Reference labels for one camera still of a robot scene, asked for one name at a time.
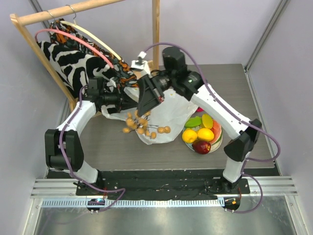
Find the white plastic bag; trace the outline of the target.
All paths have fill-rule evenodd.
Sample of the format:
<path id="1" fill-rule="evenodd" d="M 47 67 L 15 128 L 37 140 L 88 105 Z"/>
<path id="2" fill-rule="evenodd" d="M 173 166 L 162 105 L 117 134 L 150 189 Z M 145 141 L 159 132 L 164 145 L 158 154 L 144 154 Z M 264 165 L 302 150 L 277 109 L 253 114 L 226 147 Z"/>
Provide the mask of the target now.
<path id="1" fill-rule="evenodd" d="M 131 98 L 131 101 L 138 101 L 139 88 L 126 87 L 126 98 Z M 153 140 L 144 135 L 137 134 L 142 142 L 147 145 L 154 143 L 168 143 L 176 139 L 184 128 L 185 123 L 197 110 L 198 105 L 186 100 L 184 97 L 178 95 L 173 89 L 168 89 L 164 92 L 165 100 L 157 107 L 151 110 L 151 115 L 148 118 L 149 125 L 158 127 L 169 126 L 171 132 L 169 134 L 157 134 Z M 102 115 L 108 119 L 116 119 L 125 121 L 127 113 L 134 114 L 135 108 L 122 110 L 120 113 L 109 114 L 108 108 L 113 108 L 113 105 L 101 107 Z"/>

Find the fake watermelon slice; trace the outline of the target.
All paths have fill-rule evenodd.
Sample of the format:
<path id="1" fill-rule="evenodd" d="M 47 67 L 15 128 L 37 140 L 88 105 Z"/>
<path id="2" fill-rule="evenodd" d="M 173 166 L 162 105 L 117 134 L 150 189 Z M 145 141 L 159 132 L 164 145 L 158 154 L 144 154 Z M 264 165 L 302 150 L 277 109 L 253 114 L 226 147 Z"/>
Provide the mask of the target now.
<path id="1" fill-rule="evenodd" d="M 222 127 L 221 127 L 221 125 L 218 122 L 213 120 L 213 127 L 211 128 L 211 131 L 214 134 L 214 139 L 212 141 L 210 141 L 210 144 L 214 145 L 218 141 L 220 141 L 221 138 L 222 138 Z"/>

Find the dark red fake apple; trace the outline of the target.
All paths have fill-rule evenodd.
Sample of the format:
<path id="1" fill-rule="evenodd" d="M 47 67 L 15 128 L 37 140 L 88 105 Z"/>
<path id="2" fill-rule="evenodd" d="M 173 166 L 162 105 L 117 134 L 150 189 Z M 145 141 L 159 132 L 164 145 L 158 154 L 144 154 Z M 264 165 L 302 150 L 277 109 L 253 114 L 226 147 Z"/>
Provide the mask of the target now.
<path id="1" fill-rule="evenodd" d="M 208 154 L 211 150 L 211 144 L 207 141 L 197 140 L 192 143 L 193 150 L 198 154 Z"/>

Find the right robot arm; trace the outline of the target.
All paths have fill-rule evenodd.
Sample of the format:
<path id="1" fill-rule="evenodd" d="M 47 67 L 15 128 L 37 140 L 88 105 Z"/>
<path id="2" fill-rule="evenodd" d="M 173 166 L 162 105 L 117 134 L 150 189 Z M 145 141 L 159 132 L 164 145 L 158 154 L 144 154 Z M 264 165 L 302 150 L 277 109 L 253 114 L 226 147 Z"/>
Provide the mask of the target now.
<path id="1" fill-rule="evenodd" d="M 155 76 L 151 75 L 145 56 L 146 53 L 142 51 L 131 64 L 133 70 L 142 74 L 138 80 L 138 116 L 160 105 L 165 100 L 164 92 L 170 87 L 186 100 L 201 107 L 231 138 L 224 147 L 227 161 L 221 188 L 226 193 L 233 193 L 242 178 L 244 161 L 259 138 L 261 122 L 258 119 L 250 120 L 232 108 L 206 82 L 201 71 L 190 71 L 185 63 L 185 53 L 178 47 L 166 47 L 163 50 L 165 69 Z"/>

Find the yellow fake orange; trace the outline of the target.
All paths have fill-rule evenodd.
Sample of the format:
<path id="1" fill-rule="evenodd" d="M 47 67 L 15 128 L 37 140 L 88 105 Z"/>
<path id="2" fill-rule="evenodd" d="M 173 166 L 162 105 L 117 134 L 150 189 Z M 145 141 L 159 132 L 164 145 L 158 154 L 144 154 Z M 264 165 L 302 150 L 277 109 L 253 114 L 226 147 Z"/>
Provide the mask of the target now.
<path id="1" fill-rule="evenodd" d="M 182 133 L 182 140 L 185 143 L 193 143 L 195 140 L 197 140 L 197 138 L 197 132 L 192 129 L 185 129 Z"/>

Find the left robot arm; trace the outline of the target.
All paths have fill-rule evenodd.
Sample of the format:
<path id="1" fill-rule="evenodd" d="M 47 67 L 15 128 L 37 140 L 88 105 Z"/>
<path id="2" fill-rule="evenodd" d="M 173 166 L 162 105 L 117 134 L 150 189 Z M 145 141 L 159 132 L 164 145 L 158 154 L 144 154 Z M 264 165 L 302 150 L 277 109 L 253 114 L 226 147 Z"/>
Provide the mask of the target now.
<path id="1" fill-rule="evenodd" d="M 113 85 L 110 90 L 103 77 L 92 77 L 79 91 L 79 101 L 69 117 L 57 128 L 45 132 L 45 161 L 49 168 L 68 172 L 87 185 L 93 195 L 104 189 L 101 172 L 84 160 L 80 135 L 89 120 L 97 113 L 122 119 L 137 102 Z"/>

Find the yellow green fake fruit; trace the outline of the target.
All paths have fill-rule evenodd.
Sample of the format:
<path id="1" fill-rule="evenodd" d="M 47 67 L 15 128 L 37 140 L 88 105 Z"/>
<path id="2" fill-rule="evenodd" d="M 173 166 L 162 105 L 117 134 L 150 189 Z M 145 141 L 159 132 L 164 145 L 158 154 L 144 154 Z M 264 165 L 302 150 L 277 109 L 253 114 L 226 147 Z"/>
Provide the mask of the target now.
<path id="1" fill-rule="evenodd" d="M 202 126 L 207 129 L 212 129 L 214 121 L 213 118 L 208 114 L 203 114 L 201 117 Z"/>

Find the brown fake fruit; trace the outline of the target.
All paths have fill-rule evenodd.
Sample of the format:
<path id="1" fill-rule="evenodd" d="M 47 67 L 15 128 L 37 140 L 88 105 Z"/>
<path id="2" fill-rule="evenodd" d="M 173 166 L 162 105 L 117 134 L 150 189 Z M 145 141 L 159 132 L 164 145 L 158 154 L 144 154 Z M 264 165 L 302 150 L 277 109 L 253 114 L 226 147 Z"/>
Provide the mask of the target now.
<path id="1" fill-rule="evenodd" d="M 127 112 L 126 114 L 126 127 L 122 129 L 122 132 L 128 134 L 130 132 L 136 132 L 139 135 L 148 137 L 149 139 L 156 139 L 158 134 L 169 134 L 171 128 L 169 126 L 158 126 L 149 123 L 151 111 L 146 112 L 144 115 L 139 116 L 138 111 L 133 113 Z"/>

